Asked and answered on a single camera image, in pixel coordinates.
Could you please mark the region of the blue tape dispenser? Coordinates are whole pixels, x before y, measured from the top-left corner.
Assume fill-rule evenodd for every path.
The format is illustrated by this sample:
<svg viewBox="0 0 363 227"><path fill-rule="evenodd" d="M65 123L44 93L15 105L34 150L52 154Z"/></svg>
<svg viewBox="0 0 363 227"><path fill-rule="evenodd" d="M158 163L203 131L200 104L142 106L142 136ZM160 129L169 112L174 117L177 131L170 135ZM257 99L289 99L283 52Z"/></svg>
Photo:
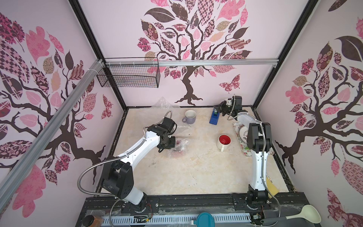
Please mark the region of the blue tape dispenser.
<svg viewBox="0 0 363 227"><path fill-rule="evenodd" d="M212 125L217 125L219 116L220 116L220 113L216 109L213 109L209 123Z"/></svg>

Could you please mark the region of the clear bubble wrap sheet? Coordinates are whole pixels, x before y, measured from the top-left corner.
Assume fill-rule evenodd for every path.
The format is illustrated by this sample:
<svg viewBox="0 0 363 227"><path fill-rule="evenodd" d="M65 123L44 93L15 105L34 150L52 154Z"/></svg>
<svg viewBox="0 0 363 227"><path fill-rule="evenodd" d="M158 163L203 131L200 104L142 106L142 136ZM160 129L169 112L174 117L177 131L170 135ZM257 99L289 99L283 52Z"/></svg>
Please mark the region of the clear bubble wrap sheet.
<svg viewBox="0 0 363 227"><path fill-rule="evenodd" d="M164 97L161 97L151 108L150 108L150 121L151 123L157 123L165 117L171 118L176 124L176 134L180 134L191 128L187 123L184 123L182 119L185 117L185 111L179 106L175 106L169 103Z"/></svg>
<svg viewBox="0 0 363 227"><path fill-rule="evenodd" d="M177 138L175 142L175 147L170 149L167 153L168 157L176 159L184 156L189 143L190 143L189 139Z"/></svg>

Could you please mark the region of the white mug red inside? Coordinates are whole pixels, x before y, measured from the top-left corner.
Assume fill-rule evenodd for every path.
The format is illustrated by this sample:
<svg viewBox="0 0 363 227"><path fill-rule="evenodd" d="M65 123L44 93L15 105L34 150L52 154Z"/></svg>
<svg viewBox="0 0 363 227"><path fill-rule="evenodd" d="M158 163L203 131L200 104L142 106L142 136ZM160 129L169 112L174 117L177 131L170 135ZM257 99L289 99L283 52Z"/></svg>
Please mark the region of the white mug red inside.
<svg viewBox="0 0 363 227"><path fill-rule="evenodd" d="M228 135L220 135L217 141L217 148L220 152L224 152L228 146L231 144L231 138Z"/></svg>

